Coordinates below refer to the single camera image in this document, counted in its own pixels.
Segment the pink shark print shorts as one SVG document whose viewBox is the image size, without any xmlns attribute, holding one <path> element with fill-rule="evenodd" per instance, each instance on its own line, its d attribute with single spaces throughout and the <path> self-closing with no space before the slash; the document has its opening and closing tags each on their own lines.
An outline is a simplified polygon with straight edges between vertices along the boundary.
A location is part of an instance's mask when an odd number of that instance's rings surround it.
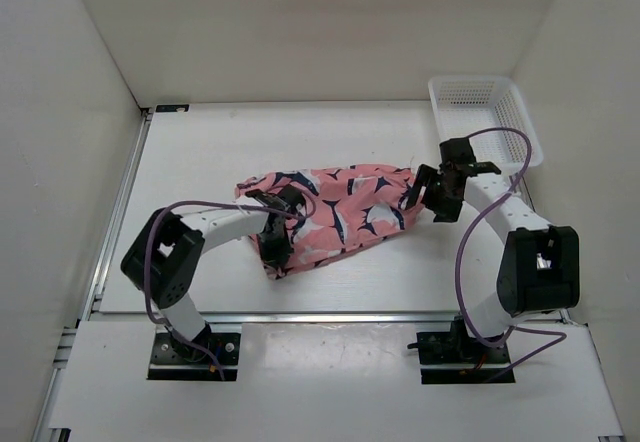
<svg viewBox="0 0 640 442">
<path fill-rule="evenodd" d="M 414 181 L 409 167 L 355 164 L 253 176 L 236 184 L 235 195 L 255 190 L 277 195 L 291 185 L 311 205 L 309 218 L 286 222 L 292 253 L 284 266 L 263 264 L 267 276 L 277 280 L 328 265 L 411 229 L 423 209 L 420 204 L 406 207 Z"/>
</svg>

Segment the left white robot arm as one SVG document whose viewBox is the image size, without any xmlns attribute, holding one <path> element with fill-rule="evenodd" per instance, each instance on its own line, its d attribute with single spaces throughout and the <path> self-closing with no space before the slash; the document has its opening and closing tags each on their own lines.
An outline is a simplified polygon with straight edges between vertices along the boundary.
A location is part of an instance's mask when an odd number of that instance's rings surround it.
<svg viewBox="0 0 640 442">
<path fill-rule="evenodd" d="M 211 329 L 189 295 L 201 257 L 253 237 L 263 262 L 280 270 L 293 254 L 288 223 L 307 221 L 314 209 L 291 185 L 274 194 L 251 190 L 229 203 L 176 202 L 153 212 L 120 270 L 143 293 L 147 315 L 168 330 L 177 353 L 198 362 L 208 354 L 211 340 Z"/>
</svg>

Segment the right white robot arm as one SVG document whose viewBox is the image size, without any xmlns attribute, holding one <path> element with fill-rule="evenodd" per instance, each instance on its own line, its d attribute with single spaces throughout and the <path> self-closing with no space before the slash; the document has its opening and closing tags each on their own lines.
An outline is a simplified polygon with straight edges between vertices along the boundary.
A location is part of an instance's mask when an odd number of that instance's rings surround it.
<svg viewBox="0 0 640 442">
<path fill-rule="evenodd" d="M 529 316 L 573 308 L 580 299 L 579 236 L 570 226 L 537 215 L 508 185 L 498 166 L 476 159 L 470 137 L 439 146 L 441 163 L 420 165 L 405 206 L 422 205 L 437 223 L 455 223 L 463 206 L 477 212 L 463 233 L 454 263 L 454 291 L 463 328 L 449 337 L 449 349 L 470 362 L 485 347 L 503 345 Z M 472 232 L 487 223 L 503 244 L 495 289 L 468 307 L 462 289 L 462 259 Z"/>
</svg>

